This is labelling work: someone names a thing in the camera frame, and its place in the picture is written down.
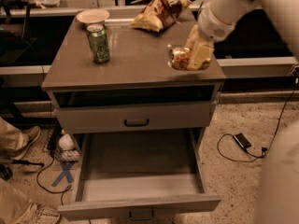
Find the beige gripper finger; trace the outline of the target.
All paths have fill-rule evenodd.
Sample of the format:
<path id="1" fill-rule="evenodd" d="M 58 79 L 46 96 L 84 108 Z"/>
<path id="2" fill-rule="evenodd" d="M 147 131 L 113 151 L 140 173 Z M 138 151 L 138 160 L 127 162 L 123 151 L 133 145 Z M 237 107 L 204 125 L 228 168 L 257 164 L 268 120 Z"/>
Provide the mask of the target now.
<path id="1" fill-rule="evenodd" d="M 189 71 L 206 70 L 210 66 L 213 52 L 214 45 L 196 42 L 193 45 L 187 69 Z"/>
<path id="2" fill-rule="evenodd" d="M 193 50 L 193 47 L 194 47 L 194 44 L 196 43 L 196 39 L 195 38 L 188 38 L 186 40 L 186 44 L 185 44 L 185 47 L 190 49 L 190 50 Z"/>

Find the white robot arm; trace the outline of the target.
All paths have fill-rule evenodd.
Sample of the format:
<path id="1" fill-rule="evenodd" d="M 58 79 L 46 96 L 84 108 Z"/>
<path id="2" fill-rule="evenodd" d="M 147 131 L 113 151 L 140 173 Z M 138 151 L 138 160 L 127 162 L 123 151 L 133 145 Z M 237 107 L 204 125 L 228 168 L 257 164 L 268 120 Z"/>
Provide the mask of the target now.
<path id="1" fill-rule="evenodd" d="M 192 51 L 185 69 L 208 68 L 214 44 L 226 39 L 237 22 L 261 7 L 289 51 L 299 60 L 299 0 L 209 0 L 199 10 L 197 24 L 186 41 Z"/>

